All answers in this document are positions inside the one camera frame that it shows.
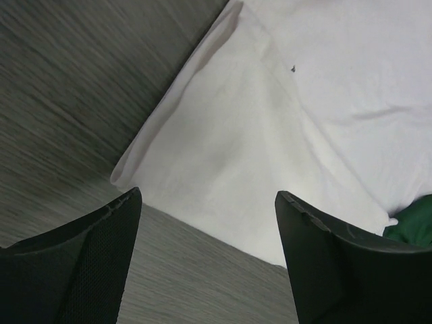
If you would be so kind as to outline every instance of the green object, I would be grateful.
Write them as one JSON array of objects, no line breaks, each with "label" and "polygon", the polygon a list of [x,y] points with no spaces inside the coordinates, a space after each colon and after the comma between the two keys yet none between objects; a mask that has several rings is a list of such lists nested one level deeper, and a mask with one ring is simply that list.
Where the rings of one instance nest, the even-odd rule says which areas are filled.
[{"label": "green object", "polygon": [[424,248],[432,246],[432,194],[416,200],[394,217],[399,224],[387,227],[384,237]]}]

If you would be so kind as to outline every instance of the green fabric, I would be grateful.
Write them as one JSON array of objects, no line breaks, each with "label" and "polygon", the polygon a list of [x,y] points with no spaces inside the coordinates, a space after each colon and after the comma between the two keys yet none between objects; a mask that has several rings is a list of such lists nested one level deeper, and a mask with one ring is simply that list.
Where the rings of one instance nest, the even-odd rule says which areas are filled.
[{"label": "green fabric", "polygon": [[432,246],[432,194],[418,199],[395,218],[399,224],[387,227],[384,237],[424,248]]}]

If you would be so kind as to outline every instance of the white cloth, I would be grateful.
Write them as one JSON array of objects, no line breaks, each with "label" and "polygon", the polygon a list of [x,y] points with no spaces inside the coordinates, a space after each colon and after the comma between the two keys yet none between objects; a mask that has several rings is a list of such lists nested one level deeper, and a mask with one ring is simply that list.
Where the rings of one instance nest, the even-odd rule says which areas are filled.
[{"label": "white cloth", "polygon": [[432,1],[246,0],[300,101],[387,212],[432,193]]},{"label": "white cloth", "polygon": [[113,171],[143,201],[285,266],[278,190],[381,234],[387,213],[301,107],[271,35],[232,1]]}]

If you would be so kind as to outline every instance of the folded white fabric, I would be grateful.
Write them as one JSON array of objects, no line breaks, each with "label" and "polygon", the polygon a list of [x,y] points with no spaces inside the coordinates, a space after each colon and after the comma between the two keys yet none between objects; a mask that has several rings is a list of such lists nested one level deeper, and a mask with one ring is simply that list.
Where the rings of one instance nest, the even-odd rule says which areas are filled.
[{"label": "folded white fabric", "polygon": [[303,111],[292,72],[231,2],[130,145],[111,181],[248,254],[285,266],[278,190],[381,234],[371,199]]},{"label": "folded white fabric", "polygon": [[432,193],[432,1],[245,2],[371,196],[392,213]]}]

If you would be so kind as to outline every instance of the gray wooden surface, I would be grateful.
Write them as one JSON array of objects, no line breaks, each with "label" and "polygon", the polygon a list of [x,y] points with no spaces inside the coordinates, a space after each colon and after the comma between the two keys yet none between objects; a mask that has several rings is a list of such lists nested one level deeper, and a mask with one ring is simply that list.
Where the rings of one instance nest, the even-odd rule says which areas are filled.
[{"label": "gray wooden surface", "polygon": [[[0,246],[109,175],[226,0],[0,2]],[[144,208],[119,323],[296,323],[286,271]]]}]

